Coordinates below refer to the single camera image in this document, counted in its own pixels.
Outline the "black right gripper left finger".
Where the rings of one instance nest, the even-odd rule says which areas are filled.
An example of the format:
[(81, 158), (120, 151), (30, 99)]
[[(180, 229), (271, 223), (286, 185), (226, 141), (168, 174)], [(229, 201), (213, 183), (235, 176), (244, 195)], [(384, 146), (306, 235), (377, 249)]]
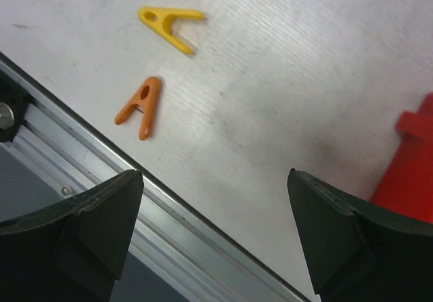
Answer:
[(1, 300), (109, 301), (142, 194), (142, 174), (130, 169), (1, 222)]

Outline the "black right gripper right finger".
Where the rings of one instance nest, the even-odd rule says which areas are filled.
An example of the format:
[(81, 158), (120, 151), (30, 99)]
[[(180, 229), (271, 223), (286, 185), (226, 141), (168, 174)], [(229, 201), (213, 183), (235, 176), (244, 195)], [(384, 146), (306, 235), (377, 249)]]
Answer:
[(322, 301), (431, 301), (432, 224), (291, 169), (288, 195)]

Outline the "orange clothespin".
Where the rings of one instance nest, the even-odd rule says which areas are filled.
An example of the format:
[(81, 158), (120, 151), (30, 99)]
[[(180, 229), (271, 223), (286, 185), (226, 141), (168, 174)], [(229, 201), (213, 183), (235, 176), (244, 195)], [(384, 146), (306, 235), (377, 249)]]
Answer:
[(139, 139), (147, 140), (152, 136), (162, 81), (158, 77), (147, 78), (136, 93), (129, 99), (122, 110), (116, 115), (114, 122), (121, 125), (128, 121), (131, 115), (140, 108), (143, 113), (139, 129)]

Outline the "yellow clothespin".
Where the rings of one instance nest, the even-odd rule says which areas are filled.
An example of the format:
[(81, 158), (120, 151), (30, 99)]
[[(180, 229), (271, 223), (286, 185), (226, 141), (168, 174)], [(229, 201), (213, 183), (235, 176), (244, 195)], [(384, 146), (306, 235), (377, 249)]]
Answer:
[(145, 6), (137, 12), (139, 20), (175, 49), (185, 55), (194, 55), (195, 51), (173, 34), (173, 24), (177, 20), (205, 20), (203, 12), (194, 9)]

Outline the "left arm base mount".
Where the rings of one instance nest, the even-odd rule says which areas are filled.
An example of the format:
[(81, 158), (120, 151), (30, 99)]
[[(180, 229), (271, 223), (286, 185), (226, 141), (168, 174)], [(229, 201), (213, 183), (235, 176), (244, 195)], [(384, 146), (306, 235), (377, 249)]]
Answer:
[(13, 142), (31, 99), (16, 81), (1, 72), (1, 143)]

